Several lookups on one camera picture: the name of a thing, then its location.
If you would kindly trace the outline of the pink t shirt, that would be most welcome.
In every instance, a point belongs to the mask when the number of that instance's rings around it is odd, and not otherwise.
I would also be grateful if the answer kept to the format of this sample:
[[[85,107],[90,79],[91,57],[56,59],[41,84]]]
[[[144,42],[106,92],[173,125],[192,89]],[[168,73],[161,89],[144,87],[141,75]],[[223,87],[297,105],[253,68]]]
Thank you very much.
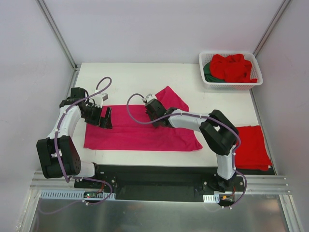
[[[142,125],[135,122],[133,115],[140,121],[149,118],[143,105],[110,106],[112,129],[102,129],[87,124],[84,148],[92,150],[137,150],[137,151],[184,151],[202,149],[192,130],[181,128],[155,128],[151,124]]]

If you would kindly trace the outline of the white plastic laundry basket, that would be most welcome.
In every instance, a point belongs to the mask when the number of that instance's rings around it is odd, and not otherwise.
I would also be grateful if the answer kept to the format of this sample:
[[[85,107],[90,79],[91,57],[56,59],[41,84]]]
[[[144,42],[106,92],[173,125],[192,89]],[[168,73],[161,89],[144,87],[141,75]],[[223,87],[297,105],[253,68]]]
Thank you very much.
[[[211,90],[249,90],[263,83],[254,54],[249,52],[204,51],[199,54],[202,82]]]

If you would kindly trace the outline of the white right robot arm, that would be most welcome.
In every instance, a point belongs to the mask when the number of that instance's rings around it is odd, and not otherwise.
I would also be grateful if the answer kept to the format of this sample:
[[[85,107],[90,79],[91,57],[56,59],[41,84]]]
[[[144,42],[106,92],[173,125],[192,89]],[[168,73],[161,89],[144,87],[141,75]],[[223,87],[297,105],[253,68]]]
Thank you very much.
[[[143,99],[146,114],[152,125],[181,128],[200,132],[217,157],[217,173],[207,181],[212,190],[225,192],[234,186],[236,177],[235,155],[240,144],[236,127],[219,110],[193,114],[171,107],[166,109],[152,94]]]

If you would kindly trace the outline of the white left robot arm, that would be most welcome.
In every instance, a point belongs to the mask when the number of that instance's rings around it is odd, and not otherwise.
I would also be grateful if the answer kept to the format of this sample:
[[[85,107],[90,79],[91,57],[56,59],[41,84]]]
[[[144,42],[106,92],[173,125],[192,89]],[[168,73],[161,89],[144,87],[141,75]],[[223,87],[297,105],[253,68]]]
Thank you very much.
[[[92,188],[102,183],[98,166],[93,162],[81,161],[72,137],[78,121],[103,129],[112,129],[111,108],[103,108],[108,94],[96,90],[93,95],[80,87],[70,90],[70,96],[60,105],[60,113],[53,130],[45,139],[36,143],[36,148],[45,178],[85,177]]]

